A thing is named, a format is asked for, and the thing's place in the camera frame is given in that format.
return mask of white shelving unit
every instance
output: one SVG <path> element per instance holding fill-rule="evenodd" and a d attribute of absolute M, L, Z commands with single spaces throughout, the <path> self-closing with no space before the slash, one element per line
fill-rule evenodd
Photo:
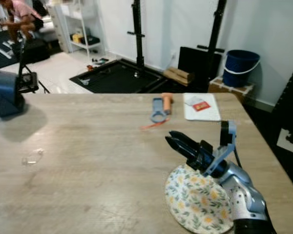
<path fill-rule="evenodd" d="M 68 34 L 70 34 L 69 32 L 71 31 L 70 25 L 68 25 L 68 18 L 71 18 L 81 21 L 83 33 L 84 36 L 86 36 L 85 20 L 95 19 L 96 17 L 94 0 L 75 0 L 73 3 L 62 4 L 61 8 L 62 13 L 65 16 L 65 26 Z M 87 37 L 85 37 L 85 44 L 73 42 L 71 38 L 69 38 L 68 41 L 72 46 L 85 49 L 87 51 L 89 62 L 91 62 L 90 50 L 95 47 L 102 47 L 101 42 L 89 45 Z"/>

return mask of blue bucket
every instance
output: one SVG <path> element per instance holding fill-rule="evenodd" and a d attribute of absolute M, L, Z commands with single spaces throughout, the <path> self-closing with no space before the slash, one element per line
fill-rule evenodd
<path fill-rule="evenodd" d="M 243 87 L 248 83 L 251 71 L 260 62 L 260 56 L 246 50 L 230 50 L 224 66 L 223 82 L 230 87 Z"/>

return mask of notebook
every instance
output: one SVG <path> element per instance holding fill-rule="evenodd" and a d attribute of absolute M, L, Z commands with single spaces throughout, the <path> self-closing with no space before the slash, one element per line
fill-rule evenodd
<path fill-rule="evenodd" d="M 201 108 L 199 111 L 193 106 L 198 100 L 204 102 L 208 108 Z M 185 119 L 198 121 L 221 121 L 218 105 L 214 94 L 184 94 Z"/>

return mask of wooden table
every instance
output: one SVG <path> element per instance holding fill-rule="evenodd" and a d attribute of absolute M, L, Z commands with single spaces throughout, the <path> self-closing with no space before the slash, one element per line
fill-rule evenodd
<path fill-rule="evenodd" d="M 26 95 L 29 109 L 0 120 L 0 234 L 186 234 L 169 213 L 164 183 L 185 159 L 169 130 L 219 144 L 220 125 L 184 119 L 182 95 L 163 126 L 150 124 L 156 95 Z M 216 94 L 238 125 L 244 168 L 264 195 L 278 234 L 293 234 L 293 185 L 232 94 Z M 32 166 L 22 160 L 35 157 Z"/>

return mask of black pole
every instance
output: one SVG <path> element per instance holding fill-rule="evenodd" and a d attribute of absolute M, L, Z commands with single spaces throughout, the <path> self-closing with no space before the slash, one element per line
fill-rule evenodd
<path fill-rule="evenodd" d="M 145 59 L 143 57 L 143 48 L 142 48 L 142 38 L 145 35 L 142 34 L 141 27 L 141 6 L 140 0 L 134 0 L 132 4 L 132 13 L 133 13 L 133 23 L 134 23 L 134 32 L 128 32 L 130 35 L 136 35 L 137 41 L 137 66 L 141 72 L 145 68 Z"/>
<path fill-rule="evenodd" d="M 227 4 L 227 0 L 219 0 L 217 10 L 214 13 L 215 20 L 214 20 L 212 34 L 210 37 L 209 50 L 207 54 L 207 63 L 208 63 L 207 68 L 208 69 L 207 69 L 206 76 L 207 76 L 208 82 L 209 82 L 209 78 L 210 78 L 209 76 L 213 67 L 214 55 L 215 55 L 215 52 L 218 51 L 218 49 L 216 49 L 216 46 L 217 46 L 217 41 L 219 37 L 219 32 L 220 32 L 221 23 L 224 16 L 226 4 Z"/>

